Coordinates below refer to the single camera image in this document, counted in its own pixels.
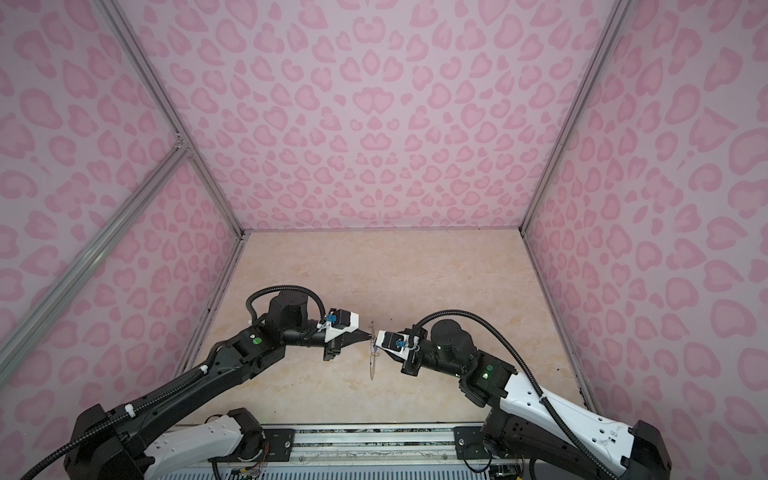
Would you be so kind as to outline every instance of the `beige table surface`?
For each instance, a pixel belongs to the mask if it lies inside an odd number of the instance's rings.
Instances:
[[[315,291],[327,309],[357,312],[360,324],[400,330],[448,308],[492,323],[520,352],[545,388],[581,404],[571,366],[517,230],[400,230],[252,233],[200,351],[245,328],[245,299],[277,284]],[[270,296],[258,299],[259,314]],[[317,319],[310,300],[310,318]],[[514,364],[480,325],[459,320],[475,345]],[[369,378],[369,344],[323,362],[319,348],[289,346],[285,359],[216,397],[185,422],[248,408],[262,423],[482,421],[458,380],[423,369],[418,377],[382,354]]]

